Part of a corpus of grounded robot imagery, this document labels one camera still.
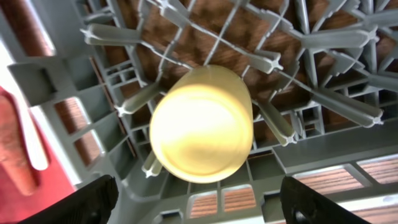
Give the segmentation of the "yellow plastic cup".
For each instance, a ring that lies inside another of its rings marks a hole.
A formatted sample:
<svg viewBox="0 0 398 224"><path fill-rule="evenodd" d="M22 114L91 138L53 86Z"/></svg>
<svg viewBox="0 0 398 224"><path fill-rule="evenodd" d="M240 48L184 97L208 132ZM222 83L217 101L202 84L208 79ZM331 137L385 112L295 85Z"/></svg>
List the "yellow plastic cup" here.
<svg viewBox="0 0 398 224"><path fill-rule="evenodd" d="M233 175L254 138L252 103L240 77L219 65L186 73L156 106L152 151L174 176L197 184Z"/></svg>

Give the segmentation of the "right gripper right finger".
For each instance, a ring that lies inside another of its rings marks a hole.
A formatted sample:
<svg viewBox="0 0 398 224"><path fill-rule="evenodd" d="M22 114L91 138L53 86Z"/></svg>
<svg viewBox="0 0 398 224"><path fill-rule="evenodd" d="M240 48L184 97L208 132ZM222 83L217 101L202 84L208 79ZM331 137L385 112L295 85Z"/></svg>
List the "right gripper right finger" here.
<svg viewBox="0 0 398 224"><path fill-rule="evenodd" d="M287 224L369 224L293 177L283 178L280 202Z"/></svg>

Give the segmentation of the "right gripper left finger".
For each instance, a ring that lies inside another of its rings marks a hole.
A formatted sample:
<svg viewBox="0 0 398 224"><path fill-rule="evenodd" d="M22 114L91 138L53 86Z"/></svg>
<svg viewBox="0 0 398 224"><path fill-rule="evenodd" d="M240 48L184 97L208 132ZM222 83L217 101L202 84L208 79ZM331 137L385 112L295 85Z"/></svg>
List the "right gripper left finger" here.
<svg viewBox="0 0 398 224"><path fill-rule="evenodd" d="M119 196L116 179L103 175L20 224L107 224Z"/></svg>

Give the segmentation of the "orange carrot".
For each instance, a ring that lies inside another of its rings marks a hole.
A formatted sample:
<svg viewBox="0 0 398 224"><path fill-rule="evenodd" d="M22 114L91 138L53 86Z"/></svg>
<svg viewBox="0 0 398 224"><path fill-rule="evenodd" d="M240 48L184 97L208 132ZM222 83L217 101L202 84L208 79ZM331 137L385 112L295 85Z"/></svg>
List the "orange carrot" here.
<svg viewBox="0 0 398 224"><path fill-rule="evenodd" d="M31 196L36 192L38 183L25 154L19 117L4 95L1 95L1 165L22 195Z"/></svg>

